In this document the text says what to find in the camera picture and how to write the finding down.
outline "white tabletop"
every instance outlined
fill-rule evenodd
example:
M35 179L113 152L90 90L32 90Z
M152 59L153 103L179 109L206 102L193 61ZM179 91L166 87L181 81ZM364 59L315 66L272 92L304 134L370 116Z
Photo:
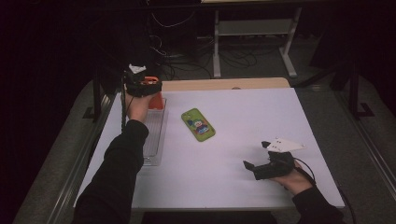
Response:
M292 155L315 172L329 203L345 206L323 159L295 90L163 91L168 119L160 166L144 166L137 175L133 209L273 210L293 207L291 195L270 180L257 181L243 161L268 163L261 141L276 137L306 145ZM109 143L120 134L120 97L80 188L91 181ZM198 108L216 135L198 142L181 114Z

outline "wire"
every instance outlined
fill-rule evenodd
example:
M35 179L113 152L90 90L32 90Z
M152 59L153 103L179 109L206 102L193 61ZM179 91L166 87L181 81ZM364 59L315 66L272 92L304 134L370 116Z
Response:
M357 224L358 222L356 221L356 215L355 215L355 211L352 208L352 205L349 202L349 199L347 198L347 196L345 195L345 193L341 190L340 187L337 187L338 191L340 192L341 196L343 197L344 201L346 202L346 205L349 208L350 211L350 215L352 216L352 222L353 224Z
M157 35L150 35L149 37L156 37L159 41L160 41L160 46L158 46L158 48L160 49L163 46L163 41L161 40L161 38Z
M126 99L126 92L125 92L125 76L122 77L121 79L121 106L122 106L122 111L121 111L121 131L124 131L125 128L125 123L126 123L126 112L128 111L129 107L131 106L132 100L134 97L132 96L131 101L129 102L128 106L125 105L125 99Z
M311 175L312 175L312 178L314 179L314 181L316 181L316 179L315 179L315 174L314 174L314 172L312 171L311 167L309 167L308 164L306 164L304 161L302 161L302 160L300 160L300 159L297 159L297 158L294 158L294 159L297 160L297 161L302 162L302 163L309 169L309 171L311 172Z
M209 39L209 42L205 43L203 46L199 47L196 50L198 52L198 55L197 55L198 57L202 57L202 56L204 56L205 54L207 54L209 52L209 50L205 50L205 49L207 49L209 47L213 47L213 45L214 45L213 37L210 36L210 37L208 37L208 39ZM184 57L188 57L188 56L186 56L184 54L181 54L181 53L179 53L179 54L167 54L165 56L165 58L169 59L169 60L174 60L174 59L179 59L179 58L184 58Z
M166 52L165 51L156 49L154 47L150 47L150 48L153 49L154 51L156 51L157 53L159 53L161 56L166 56Z
M222 44L220 45L221 47L226 47L226 48L231 48L228 50L224 50L225 52L229 53L233 59L231 59L229 56L227 56L224 52L219 53L220 58L230 65L231 67L234 68L248 68L250 66L256 65L257 64L257 58L256 56L262 56L266 55L269 53L274 52L275 50L278 49L278 45L276 45L274 48L265 51L265 52L257 52L258 49L262 48L262 42L258 43L256 46L253 47L252 50L250 51L241 51L239 50L240 46L243 46L243 43L237 43L238 47L234 47L230 44Z
M204 52L203 54L198 55L197 57L202 58L202 57L205 56L206 54L209 55L209 53L211 53L211 52L212 52L212 51L209 50L209 51L207 51L207 52ZM207 66L207 65L209 64L211 58L212 58L211 56L208 57L208 58L206 59L206 61L205 61L205 63L204 63L203 66ZM173 64L196 63L196 61L195 61L195 60L192 60L192 59L189 59L189 60L187 60L187 61L177 61L176 59L172 59L172 60L168 60L168 62L169 62L169 63L173 63Z
M158 21L158 19L157 19L157 18L155 17L155 15L154 15L154 13L151 13L152 19L154 19L159 25L161 25L161 27L164 27L164 28L171 28L171 27L179 26L179 25L181 25L181 24L183 24L183 23L189 21L194 15L195 15L195 12L192 12L192 13L190 14L190 16L189 16L186 20L184 20L184 21L180 21L180 22L175 23L175 24L172 24L172 25L164 25L164 24L162 24L160 21Z
M175 69L174 69L170 64L164 64L164 66L169 67L170 70L171 70L171 71L168 73L168 72L165 71L163 68L161 69L161 70L163 71L163 74L165 75L165 77L166 77L167 80L174 80L175 77L176 77L177 79L180 79L180 77L178 77L178 76L176 75Z
M168 61L167 66L171 67L172 71L174 71L174 72L175 72L175 69L182 70L182 71L197 71L197 70L203 69L208 74L209 78L212 78L212 74L210 73L209 70L206 69L207 65L210 62L210 59L211 59L211 56L209 54L209 57L207 57L206 61L204 62L204 65L200 65L193 61L183 61L183 62ZM182 68L179 66L175 66L175 64L188 65L188 66L192 66L192 68Z

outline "black cable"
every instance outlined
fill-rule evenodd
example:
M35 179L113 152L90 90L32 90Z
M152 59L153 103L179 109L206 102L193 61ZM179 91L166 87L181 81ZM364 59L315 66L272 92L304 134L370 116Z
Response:
M208 54L208 52L211 52L211 50L205 51L204 53L202 53L200 55L200 57ZM203 69L208 74L209 78L212 78L212 74L210 73L209 70L206 69L207 65L210 62L210 59L211 59L211 57L207 57L207 59L204 62L204 65L200 65L200 64L196 63L194 60L181 61L181 62L179 62L178 60L166 60L164 65L168 66L171 69L171 72L172 72L171 75L170 75L171 76L171 80L174 77L177 77L176 76L176 71L175 71L176 69L182 70L182 71L196 71L196 70ZM175 64L193 66L193 68L182 68L182 67L175 66Z
M203 47L199 48L197 51L201 51L201 50L206 49L206 48L211 47L211 46L213 46L213 44L209 43L206 46L203 46ZM196 55L196 58L203 57L204 55L208 54L209 52L212 53L213 49L205 50L203 53L199 53L198 52L197 55ZM178 55L166 54L166 55L167 56L164 57L165 60L168 60L169 62L172 62L172 63L177 62L177 60L184 60L184 59L188 59L189 58L188 55L184 55L184 54L178 54ZM192 59L188 59L185 63L193 63L193 60Z
M229 59L227 56L225 56L225 55L222 54L222 53L219 53L219 56L220 56L220 58L221 58L225 63L227 63L227 64L230 65L231 67L234 67L234 68L248 68L248 67L250 67L249 62L248 62L246 59L245 59L245 61L247 61L247 63L240 63L240 62L238 62L238 61Z
M240 54L242 54L241 56L239 56L239 52L235 51L235 52L231 52L229 51L231 55L233 55L233 57L237 60L239 59L245 59L248 62L248 66L253 66L255 64L257 64L257 58L256 56L252 55L251 53L245 53L244 51L241 51ZM254 62L251 63L248 59L248 57L252 57Z
M302 160L300 160L300 159L297 159L297 158L294 158L294 159L297 160L297 161L302 162L302 163L309 169L309 171L310 171L311 174L312 174L312 179L314 179L314 181L316 182L315 174L314 174L314 172L312 171L311 167L309 167L308 164L306 164L304 161L302 161Z
M163 74L165 75L165 77L166 77L167 80L174 80L175 77L176 77L177 79L180 79L180 77L178 77L178 76L176 75L175 69L174 69L170 64L164 64L163 66L167 66L167 67L169 67L170 70L171 70L171 71L168 73L167 71L165 71L165 70L162 68Z
M151 13L152 19L154 19L154 20L156 21L156 23L159 24L162 28L172 28L172 27L175 27L175 26L182 25L182 24L184 24L184 23L190 21L191 18L192 18L194 15L195 15L195 12L193 11L193 12L190 14L190 16L189 16L188 18L186 18L184 21L179 21L179 22L174 23L174 24L164 25L162 22L160 22L160 21L157 19L157 17L155 17L154 13Z
M125 117L126 117L126 111L125 111L125 77L122 77L121 80L121 131L123 132L125 128Z
M340 192L341 196L343 197L344 201L346 202L346 205L349 208L350 211L350 215L352 216L352 222L353 224L357 224L358 222L356 221L356 215L355 215L355 211L352 208L352 205L349 202L349 199L347 198L347 196L345 195L345 193L341 190L340 187L337 187L338 191Z
M278 49L279 49L279 46L275 46L275 47L273 47L272 49L270 49L268 51L265 51L263 53L256 53L256 54L253 54L253 55L255 55L255 56L267 55L267 54L270 54L270 53L272 53L272 52L274 52L274 51L276 51Z
M126 125L126 112L128 111L129 107L131 106L132 100L134 99L134 97L132 97L131 101L129 102L128 106L125 108L125 98L122 99L123 103L123 107L122 107L122 121L121 121L121 131L123 132L123 130L125 129L125 125Z
M239 45L238 48L233 47L232 45L224 45L224 46L228 46L228 47L230 47L231 49L234 48L233 50L235 50L235 51L241 51L241 53L243 54L243 56L241 56L241 57L234 56L235 59L240 59L240 58L245 58L245 57L247 57L247 56L253 55L253 52L254 52L255 50L257 50L257 49L260 47L260 45L261 45L261 43L259 43L257 46L254 47L254 49L251 49L251 50L249 50L248 52L244 52L243 50L240 50L240 49L239 49L239 47L243 46L243 44Z

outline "green toy phone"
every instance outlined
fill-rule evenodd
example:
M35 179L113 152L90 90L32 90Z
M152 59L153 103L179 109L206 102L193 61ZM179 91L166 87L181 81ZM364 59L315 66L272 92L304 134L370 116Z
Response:
M215 135L216 131L197 108L193 108L181 115L184 123L199 142Z

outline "gray floor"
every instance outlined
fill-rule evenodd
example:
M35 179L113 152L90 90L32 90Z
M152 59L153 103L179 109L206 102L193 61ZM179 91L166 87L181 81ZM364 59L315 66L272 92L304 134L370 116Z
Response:
M282 43L281 38L246 39L243 40L243 43L251 48L245 46L243 50L238 51L226 50L233 45L234 39L225 39L224 42L227 45L221 47L222 78L285 77L290 84L295 84L320 71L308 66L318 42L315 38L297 38L291 46L290 57L295 65L297 78L288 77L276 49ZM206 70L198 69L197 65L173 64L176 71L175 79L209 78L207 71L211 72L213 69L210 57L210 53L205 54L198 62L194 62ZM168 66L163 68L165 71L171 71ZM371 157L370 148L366 144L367 140L361 137L361 127L371 137L372 143L383 156L389 169L396 171L396 154L393 152L394 146L396 146L394 138L396 120L381 103L375 88L361 78L360 101L367 103L374 111L375 116L362 118L360 122L356 122L349 115L344 102L347 98L347 89L339 92L331 91L329 88L331 79L332 76L328 76L308 88L296 90L318 145L334 180L350 201L356 214L357 223L395 223L395 199L389 190L389 185L379 172L376 162ZM43 220L48 220L49 217L59 220L60 223L70 223L73 214L70 204L75 200L76 187L65 194L64 201L58 202L57 200L67 191L65 190L68 187L67 181L64 180L71 178L70 171L74 169L74 164L70 162L72 160L65 161L60 158L65 158L66 152L73 152L72 157L77 158L78 153L82 151L81 148L84 148L89 141L87 139L89 133L98 132L93 127L91 120L82 118L85 108L89 106L92 106L91 83L87 84L87 87L77 98L49 158L43 165L44 168L15 219L15 223L45 223L46 221ZM47 168L53 166L62 167L62 169L55 171ZM81 176L75 177L77 182L81 178ZM55 204L62 202L69 203L69 205L60 211L52 210ZM352 223L349 208L343 208L342 211L346 216L346 222ZM274 215L279 224L296 223L299 217L295 210L275 211ZM140 223L141 217L141 213L134 213L131 223Z

